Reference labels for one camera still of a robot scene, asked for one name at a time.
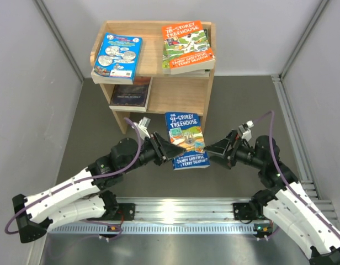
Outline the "blue 91-storey treehouse book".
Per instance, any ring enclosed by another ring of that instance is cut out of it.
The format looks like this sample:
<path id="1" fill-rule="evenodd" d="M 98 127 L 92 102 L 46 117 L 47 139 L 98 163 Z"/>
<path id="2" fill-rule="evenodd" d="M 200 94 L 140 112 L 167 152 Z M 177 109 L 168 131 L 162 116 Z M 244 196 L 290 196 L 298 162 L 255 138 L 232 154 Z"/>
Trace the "blue 91-storey treehouse book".
<path id="1" fill-rule="evenodd" d="M 169 141 L 186 149 L 185 153 L 172 160 L 173 169 L 207 168 L 209 156 L 204 150 L 205 142 L 199 115 L 196 113 L 166 112 Z"/>

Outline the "dark tale of cities book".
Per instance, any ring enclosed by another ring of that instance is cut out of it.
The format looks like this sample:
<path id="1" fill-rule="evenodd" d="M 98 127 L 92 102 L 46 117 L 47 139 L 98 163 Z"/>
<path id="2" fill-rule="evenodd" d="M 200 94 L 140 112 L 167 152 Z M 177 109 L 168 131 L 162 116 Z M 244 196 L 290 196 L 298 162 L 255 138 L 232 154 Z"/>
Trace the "dark tale of cities book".
<path id="1" fill-rule="evenodd" d="M 115 85 L 109 108 L 121 112 L 146 112 L 152 81 L 152 77 L 136 77 L 133 84 Z"/>

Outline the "green coin cover book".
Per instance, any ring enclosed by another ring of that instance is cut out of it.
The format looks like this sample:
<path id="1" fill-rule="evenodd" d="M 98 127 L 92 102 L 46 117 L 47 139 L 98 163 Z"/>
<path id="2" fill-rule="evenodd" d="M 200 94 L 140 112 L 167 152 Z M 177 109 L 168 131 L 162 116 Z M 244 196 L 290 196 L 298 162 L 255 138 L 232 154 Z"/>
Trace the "green coin cover book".
<path id="1" fill-rule="evenodd" d="M 170 76 L 173 77 L 209 77 L 210 70 L 196 70 L 191 72 L 185 72 L 185 73 L 178 73 L 178 74 L 170 74 Z"/>

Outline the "green 65-storey treehouse book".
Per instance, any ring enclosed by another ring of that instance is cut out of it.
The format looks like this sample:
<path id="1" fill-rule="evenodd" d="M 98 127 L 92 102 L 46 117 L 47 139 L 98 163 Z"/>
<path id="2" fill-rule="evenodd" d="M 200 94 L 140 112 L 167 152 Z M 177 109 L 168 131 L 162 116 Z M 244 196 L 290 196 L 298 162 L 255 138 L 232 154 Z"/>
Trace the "green 65-storey treehouse book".
<path id="1" fill-rule="evenodd" d="M 169 75 L 171 73 L 171 70 L 169 67 L 169 59 L 168 59 L 167 50 L 165 46 L 163 47 L 162 70 L 163 70 L 163 73 L 166 75 Z"/>

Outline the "orange 78-storey treehouse book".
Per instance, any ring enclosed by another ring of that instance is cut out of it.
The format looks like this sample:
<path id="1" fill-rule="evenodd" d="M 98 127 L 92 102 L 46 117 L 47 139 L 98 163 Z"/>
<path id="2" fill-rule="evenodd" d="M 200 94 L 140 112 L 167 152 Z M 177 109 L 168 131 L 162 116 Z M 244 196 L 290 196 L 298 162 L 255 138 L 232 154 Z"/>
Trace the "orange 78-storey treehouse book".
<path id="1" fill-rule="evenodd" d="M 212 70 L 215 53 L 199 20 L 162 27 L 163 46 L 169 59 L 170 74 Z"/>

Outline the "light blue comic book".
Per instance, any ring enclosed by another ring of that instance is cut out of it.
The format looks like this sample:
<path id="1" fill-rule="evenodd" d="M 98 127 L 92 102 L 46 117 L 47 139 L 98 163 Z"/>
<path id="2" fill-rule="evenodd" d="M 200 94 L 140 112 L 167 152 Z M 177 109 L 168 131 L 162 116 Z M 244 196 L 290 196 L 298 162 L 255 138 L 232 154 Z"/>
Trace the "light blue comic book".
<path id="1" fill-rule="evenodd" d="M 91 71 L 95 84 L 133 84 L 143 38 L 105 33 Z"/>

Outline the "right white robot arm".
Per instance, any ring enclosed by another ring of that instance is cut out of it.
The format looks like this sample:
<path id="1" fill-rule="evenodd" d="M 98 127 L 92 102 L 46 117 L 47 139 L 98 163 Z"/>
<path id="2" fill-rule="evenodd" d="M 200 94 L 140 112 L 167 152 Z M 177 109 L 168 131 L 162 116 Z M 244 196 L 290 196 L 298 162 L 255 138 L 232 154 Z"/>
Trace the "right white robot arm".
<path id="1" fill-rule="evenodd" d="M 310 264 L 340 264 L 340 231 L 322 214 L 304 191 L 297 176 L 279 159 L 279 147 L 262 135 L 250 147 L 232 130 L 224 139 L 205 147 L 210 159 L 227 169 L 237 162 L 258 170 L 264 190 L 249 201 L 257 219 L 269 219 L 303 251 Z"/>

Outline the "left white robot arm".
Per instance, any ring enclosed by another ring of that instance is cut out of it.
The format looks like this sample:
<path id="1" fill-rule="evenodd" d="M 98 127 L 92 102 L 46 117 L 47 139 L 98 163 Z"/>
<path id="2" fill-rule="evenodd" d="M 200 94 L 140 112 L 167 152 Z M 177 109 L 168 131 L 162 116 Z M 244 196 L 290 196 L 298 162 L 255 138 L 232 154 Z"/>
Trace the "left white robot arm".
<path id="1" fill-rule="evenodd" d="M 185 153 L 154 132 L 144 140 L 124 138 L 70 179 L 35 195 L 12 199 L 21 243 L 30 243 L 47 232 L 81 220 L 112 220 L 120 214 L 109 189 L 123 176 L 150 162 L 160 166 Z"/>

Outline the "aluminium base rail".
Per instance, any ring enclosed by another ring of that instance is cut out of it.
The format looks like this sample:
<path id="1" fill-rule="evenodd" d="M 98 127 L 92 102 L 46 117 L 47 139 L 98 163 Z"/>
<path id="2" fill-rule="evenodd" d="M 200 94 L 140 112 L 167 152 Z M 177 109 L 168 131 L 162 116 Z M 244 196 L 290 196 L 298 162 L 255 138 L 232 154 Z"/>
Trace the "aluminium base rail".
<path id="1" fill-rule="evenodd" d="M 269 225 L 268 220 L 234 219 L 234 203 L 246 198 L 119 198 L 119 203 L 133 203 L 133 220 L 74 222 L 57 227 L 52 234 L 117 235 L 255 235 Z"/>

